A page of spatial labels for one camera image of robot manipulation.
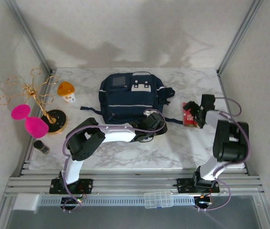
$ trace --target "backpack pocket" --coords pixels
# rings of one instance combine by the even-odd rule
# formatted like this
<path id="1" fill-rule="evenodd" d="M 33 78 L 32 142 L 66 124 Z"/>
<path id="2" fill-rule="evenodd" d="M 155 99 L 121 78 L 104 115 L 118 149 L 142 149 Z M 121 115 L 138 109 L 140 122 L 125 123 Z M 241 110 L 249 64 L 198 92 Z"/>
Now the backpack pocket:
<path id="1" fill-rule="evenodd" d="M 130 90 L 130 76 L 127 74 L 112 75 L 108 81 L 107 92 L 127 92 Z"/>
<path id="2" fill-rule="evenodd" d="M 144 110 L 154 108 L 155 98 L 149 92 L 120 92 L 109 94 L 107 110 L 109 120 L 134 120 L 144 117 Z"/>

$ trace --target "navy blue backpack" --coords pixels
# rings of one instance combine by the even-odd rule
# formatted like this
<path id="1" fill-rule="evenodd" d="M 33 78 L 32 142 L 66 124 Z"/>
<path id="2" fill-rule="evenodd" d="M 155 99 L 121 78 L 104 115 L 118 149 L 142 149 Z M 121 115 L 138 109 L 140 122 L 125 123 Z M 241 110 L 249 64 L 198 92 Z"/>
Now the navy blue backpack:
<path id="1" fill-rule="evenodd" d="M 144 110 L 163 111 L 164 105 L 170 102 L 167 98 L 174 96 L 175 91 L 165 88 L 162 81 L 149 73 L 116 73 L 102 81 L 99 90 L 101 111 L 82 106 L 81 110 L 91 110 L 102 115 L 106 124 L 125 124 L 144 119 Z M 183 124 L 182 121 L 166 118 L 168 122 Z"/>

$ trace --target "metal frame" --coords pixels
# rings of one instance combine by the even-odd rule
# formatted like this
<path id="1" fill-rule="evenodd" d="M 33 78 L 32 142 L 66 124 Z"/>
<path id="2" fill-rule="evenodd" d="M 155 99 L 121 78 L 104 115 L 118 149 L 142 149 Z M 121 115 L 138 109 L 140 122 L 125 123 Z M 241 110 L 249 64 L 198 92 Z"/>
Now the metal frame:
<path id="1" fill-rule="evenodd" d="M 35 54 L 47 71 L 47 77 L 53 74 L 49 68 L 41 49 L 33 37 L 28 25 L 26 24 L 15 0 L 5 0 L 15 20 L 28 39 Z M 246 30 L 256 15 L 263 0 L 254 0 L 243 23 L 237 31 L 231 45 L 226 52 L 217 73 L 223 94 L 225 94 L 221 74 L 228 65 L 233 53 L 237 49 Z M 47 93 L 50 85 L 46 85 L 43 90 Z M 11 214 L 12 206 L 18 193 L 40 193 L 42 199 L 49 197 L 61 198 L 67 195 L 51 195 L 49 187 L 51 180 L 55 178 L 58 170 L 29 170 L 29 163 L 32 152 L 34 138 L 30 138 L 26 152 L 22 153 L 19 164 L 9 178 L 7 187 L 4 191 L 0 203 L 0 229 L 6 228 Z M 191 169 L 157 169 L 157 170 L 82 170 L 80 178 L 94 179 L 93 192 L 90 197 L 94 199 L 104 199 L 104 197 L 142 197 L 146 192 L 171 191 L 176 198 L 182 198 L 177 188 L 172 186 L 177 178 L 190 178 L 194 170 Z M 270 211 L 265 201 L 264 190 L 259 176 L 249 176 L 246 169 L 227 169 L 219 177 L 226 182 L 233 195 L 252 195 L 255 201 L 258 217 L 263 229 L 270 229 Z M 220 185 L 221 193 L 219 195 L 228 195 L 225 186 Z"/>
<path id="2" fill-rule="evenodd" d="M 240 25 L 234 39 L 232 40 L 228 50 L 226 51 L 224 58 L 217 70 L 218 76 L 220 77 L 224 70 L 226 69 L 231 57 L 235 53 L 237 47 L 239 46 L 242 38 L 244 37 L 246 31 L 248 30 L 251 22 L 253 21 L 254 17 L 256 16 L 263 0 L 254 0 L 252 5 L 249 8 L 247 15 L 245 16 L 242 24 Z"/>
<path id="3" fill-rule="evenodd" d="M 46 59 L 37 44 L 34 36 L 32 35 L 26 21 L 24 20 L 15 0 L 5 0 L 9 10 L 11 11 L 12 15 L 14 16 L 16 22 L 20 26 L 22 32 L 24 33 L 25 37 L 27 38 L 29 44 L 31 45 L 34 53 L 36 54 L 37 58 L 40 60 L 41 64 L 43 65 L 44 69 L 46 70 L 48 75 L 51 75 L 52 70 L 50 69 L 49 65 L 46 62 Z"/>

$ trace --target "clear plastic box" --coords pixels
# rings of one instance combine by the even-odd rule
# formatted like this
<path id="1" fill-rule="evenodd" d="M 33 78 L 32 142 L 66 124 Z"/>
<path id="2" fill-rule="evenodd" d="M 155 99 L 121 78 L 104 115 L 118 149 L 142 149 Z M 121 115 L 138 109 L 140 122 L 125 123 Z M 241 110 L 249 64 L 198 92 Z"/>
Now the clear plastic box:
<path id="1" fill-rule="evenodd" d="M 168 208 L 173 206 L 171 192 L 147 192 L 144 194 L 145 208 Z"/>

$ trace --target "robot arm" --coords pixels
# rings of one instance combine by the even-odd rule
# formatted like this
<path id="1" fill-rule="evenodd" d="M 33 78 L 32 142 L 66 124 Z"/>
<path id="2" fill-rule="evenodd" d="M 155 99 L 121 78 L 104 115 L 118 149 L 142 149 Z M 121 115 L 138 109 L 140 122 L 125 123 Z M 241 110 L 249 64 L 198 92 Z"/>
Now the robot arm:
<path id="1" fill-rule="evenodd" d="M 228 164 L 242 163 L 247 156 L 248 145 L 239 127 L 227 120 L 220 111 L 216 111 L 214 95 L 202 95 L 201 106 L 189 102 L 184 109 L 190 110 L 198 126 L 208 124 L 216 129 L 213 156 L 193 174 L 192 187 L 212 188 L 218 176 Z M 238 122 L 238 125 L 249 136 L 249 125 Z"/>
<path id="2" fill-rule="evenodd" d="M 144 129 L 149 132 L 136 131 L 134 128 L 128 128 L 127 126 L 99 126 L 99 128 L 87 128 L 74 134 L 67 143 L 67 149 L 69 149 L 72 158 L 68 161 L 65 179 L 67 185 L 78 181 L 79 173 L 85 159 L 89 158 L 97 148 L 106 142 L 136 142 L 147 139 L 148 137 L 154 137 L 156 135 L 164 134 L 167 131 L 166 124 L 160 114 L 157 112 L 147 112 L 147 118 L 139 123 L 133 123 L 132 127 L 137 129 Z M 94 125 L 98 126 L 94 118 L 89 118 L 73 129 L 79 129 L 84 126 Z"/>

